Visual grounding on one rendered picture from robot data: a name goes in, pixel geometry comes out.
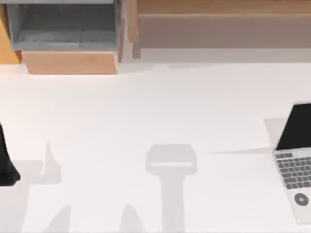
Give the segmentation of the pale wooden drawer front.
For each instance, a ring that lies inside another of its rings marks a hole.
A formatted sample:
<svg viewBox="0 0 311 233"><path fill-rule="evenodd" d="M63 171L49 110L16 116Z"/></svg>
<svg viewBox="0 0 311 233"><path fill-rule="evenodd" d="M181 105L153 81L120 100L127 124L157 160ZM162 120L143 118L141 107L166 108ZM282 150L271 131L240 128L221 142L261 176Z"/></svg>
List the pale wooden drawer front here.
<svg viewBox="0 0 311 233"><path fill-rule="evenodd" d="M117 52L108 51L22 51L30 74L116 74Z"/></svg>

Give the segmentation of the open wooden shelf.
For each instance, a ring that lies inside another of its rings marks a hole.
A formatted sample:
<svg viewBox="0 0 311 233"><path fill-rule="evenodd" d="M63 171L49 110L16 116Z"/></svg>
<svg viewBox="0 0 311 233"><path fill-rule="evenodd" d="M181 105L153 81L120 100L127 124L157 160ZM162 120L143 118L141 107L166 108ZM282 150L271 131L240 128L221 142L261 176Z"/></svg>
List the open wooden shelf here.
<svg viewBox="0 0 311 233"><path fill-rule="evenodd" d="M311 47L311 0L124 0L133 57L142 49Z"/></svg>

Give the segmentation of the open silver laptop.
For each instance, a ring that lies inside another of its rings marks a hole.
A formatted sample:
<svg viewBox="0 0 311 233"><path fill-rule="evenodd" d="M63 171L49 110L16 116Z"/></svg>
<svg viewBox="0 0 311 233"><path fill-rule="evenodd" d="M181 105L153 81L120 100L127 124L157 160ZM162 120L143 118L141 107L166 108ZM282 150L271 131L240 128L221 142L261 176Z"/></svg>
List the open silver laptop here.
<svg viewBox="0 0 311 233"><path fill-rule="evenodd" d="M311 101L292 105L273 158L297 223L311 225Z"/></svg>

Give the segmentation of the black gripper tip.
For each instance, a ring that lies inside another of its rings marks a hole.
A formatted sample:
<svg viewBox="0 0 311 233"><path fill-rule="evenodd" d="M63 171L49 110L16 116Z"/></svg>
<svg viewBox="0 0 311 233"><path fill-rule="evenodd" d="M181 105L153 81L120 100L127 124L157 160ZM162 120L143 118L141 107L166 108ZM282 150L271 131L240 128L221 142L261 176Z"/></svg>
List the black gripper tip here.
<svg viewBox="0 0 311 233"><path fill-rule="evenodd" d="M0 124L0 187L13 186L20 178L21 175L8 154L3 127Z"/></svg>

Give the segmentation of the wooden cupboard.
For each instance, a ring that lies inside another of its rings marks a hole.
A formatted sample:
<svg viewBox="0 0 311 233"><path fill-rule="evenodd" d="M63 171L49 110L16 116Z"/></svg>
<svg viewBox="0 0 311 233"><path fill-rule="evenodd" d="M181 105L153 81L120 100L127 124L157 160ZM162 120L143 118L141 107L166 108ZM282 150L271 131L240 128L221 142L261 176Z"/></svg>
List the wooden cupboard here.
<svg viewBox="0 0 311 233"><path fill-rule="evenodd" d="M17 65L21 61L21 51L12 49L6 5L0 4L0 65Z"/></svg>

